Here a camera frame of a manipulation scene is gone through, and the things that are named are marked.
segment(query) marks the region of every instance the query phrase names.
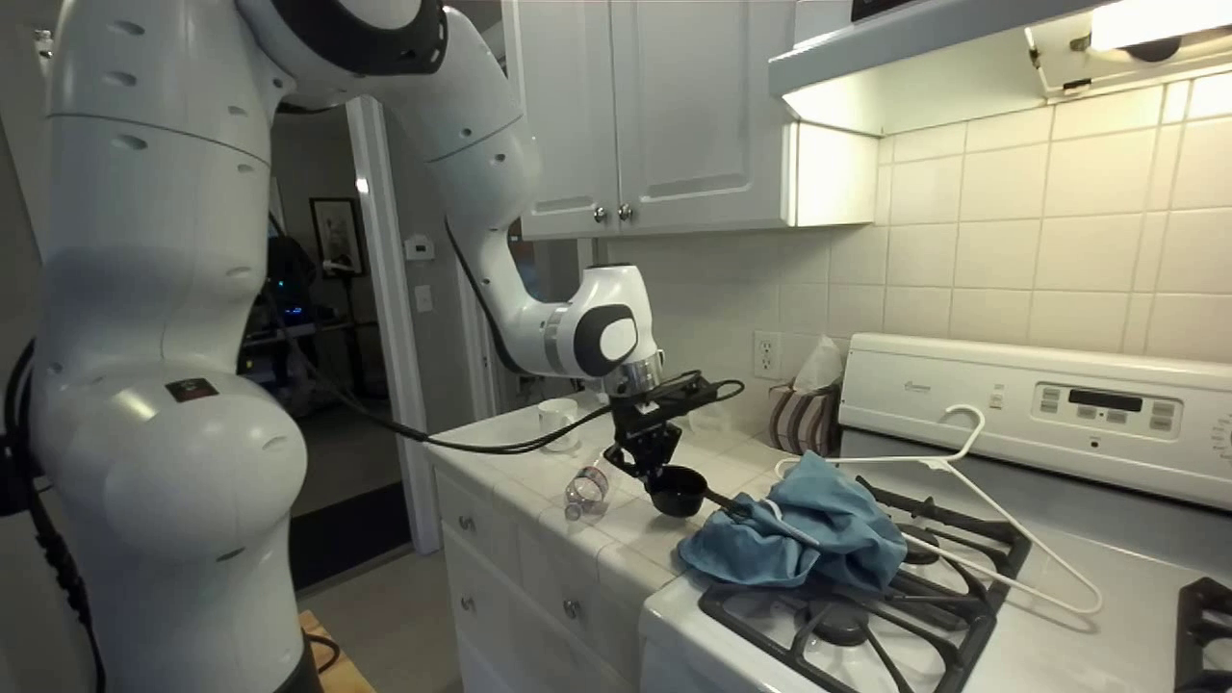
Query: cabinet door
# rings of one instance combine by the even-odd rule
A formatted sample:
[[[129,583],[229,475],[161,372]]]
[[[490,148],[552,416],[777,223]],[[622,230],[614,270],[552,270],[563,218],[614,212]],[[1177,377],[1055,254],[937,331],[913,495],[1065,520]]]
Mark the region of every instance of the cabinet door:
[[[622,230],[786,223],[780,49],[790,0],[611,5]]]
[[[603,0],[504,0],[509,78],[543,153],[527,239],[614,223],[611,17]]]

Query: range hood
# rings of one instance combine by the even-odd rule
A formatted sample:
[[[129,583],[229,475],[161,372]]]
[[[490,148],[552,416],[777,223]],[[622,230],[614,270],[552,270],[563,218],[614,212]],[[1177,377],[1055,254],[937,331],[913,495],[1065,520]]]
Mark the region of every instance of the range hood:
[[[797,0],[797,48],[770,59],[770,90],[808,123],[894,136],[1232,66],[1227,28],[1184,36],[1166,60],[1096,49],[1102,5]]]

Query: kitchen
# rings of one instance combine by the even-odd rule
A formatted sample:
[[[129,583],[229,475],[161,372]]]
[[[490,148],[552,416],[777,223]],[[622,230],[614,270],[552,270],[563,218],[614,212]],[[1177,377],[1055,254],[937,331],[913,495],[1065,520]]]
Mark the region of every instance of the kitchen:
[[[838,126],[808,126],[775,100],[775,78],[759,59],[799,37],[792,36],[799,28],[786,23],[790,13],[777,23],[749,5],[725,5],[713,44],[742,49],[727,49],[721,66],[697,66],[697,54],[725,49],[670,44],[697,32],[684,6],[649,13],[654,23],[641,17],[638,32],[659,32],[641,36],[645,44],[626,6],[576,5],[568,17],[576,23],[543,6],[555,5],[539,5],[539,17],[536,5],[504,5],[516,85],[536,91],[530,66],[552,66],[536,91],[545,100],[530,100],[527,112],[545,153],[545,193],[559,200],[543,200],[525,218],[525,234],[591,239],[582,248],[584,263],[638,266],[665,371],[747,382],[742,395],[700,408],[684,422],[681,462],[704,470],[715,488],[754,495],[770,488],[780,454],[763,448],[765,427],[819,336],[838,347],[863,331],[894,331],[1232,362],[1224,318],[1232,184],[1219,182],[1219,153],[1232,151],[1232,73],[1204,66],[1079,96],[1012,91],[1012,103],[990,112],[980,103],[967,112],[967,96],[956,96],[949,112],[888,107],[872,123],[856,107],[856,114],[838,112]],[[530,60],[519,49],[536,32],[543,44]],[[688,81],[697,91],[665,96],[654,73]],[[602,107],[584,121],[582,103],[563,107],[563,91],[584,91],[582,103]],[[693,112],[684,123],[697,136],[641,123],[676,100]],[[697,114],[713,112],[721,112],[709,121],[715,130],[697,126]],[[697,151],[697,139],[725,148],[684,164],[681,151]],[[819,148],[829,158],[792,158],[792,148]],[[525,438],[539,435],[539,420],[519,412],[460,435]],[[635,690],[645,674],[638,605],[672,576],[672,543],[704,515],[662,520],[638,480],[603,466],[611,515],[567,520],[567,486],[603,444],[607,427],[591,427],[568,454],[432,462],[467,690],[572,690],[589,676],[591,690]],[[496,633],[467,626],[471,621],[491,621]]]

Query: kitchen counter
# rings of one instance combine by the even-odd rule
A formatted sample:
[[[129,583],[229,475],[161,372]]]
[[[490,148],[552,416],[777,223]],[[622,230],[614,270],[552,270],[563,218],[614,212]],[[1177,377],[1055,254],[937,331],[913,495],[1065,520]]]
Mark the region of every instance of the kitchen counter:
[[[765,493],[786,457],[738,430],[681,422],[672,454],[721,493]],[[480,420],[442,438],[519,444],[536,408]],[[576,430],[568,454],[435,449],[435,486],[467,690],[635,690],[638,607],[676,576],[672,545],[704,524],[659,515],[641,486],[602,462],[611,422]],[[567,486],[589,462],[607,475],[607,507],[568,520]]]

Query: white tile backsplash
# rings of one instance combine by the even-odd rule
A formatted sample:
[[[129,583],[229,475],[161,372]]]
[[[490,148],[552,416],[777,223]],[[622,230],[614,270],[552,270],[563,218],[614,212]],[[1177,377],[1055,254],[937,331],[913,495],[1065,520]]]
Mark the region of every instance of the white tile backsplash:
[[[780,372],[817,336],[906,331],[1232,362],[1232,73],[888,136],[878,223],[603,241],[645,270],[670,371]]]
[[[1184,123],[1177,158],[1175,209],[1232,209],[1232,114]]]
[[[1116,217],[1146,203],[1155,130],[1050,148],[1047,217]]]
[[[1132,288],[1139,227],[1139,217],[1047,218],[1035,288]]]
[[[1232,209],[1166,218],[1159,291],[1232,291]]]
[[[1030,288],[1039,252],[1039,218],[964,223],[956,285]]]
[[[888,169],[888,223],[958,218],[964,158],[906,162]]]
[[[1047,148],[980,151],[964,169],[964,218],[1039,217]]]

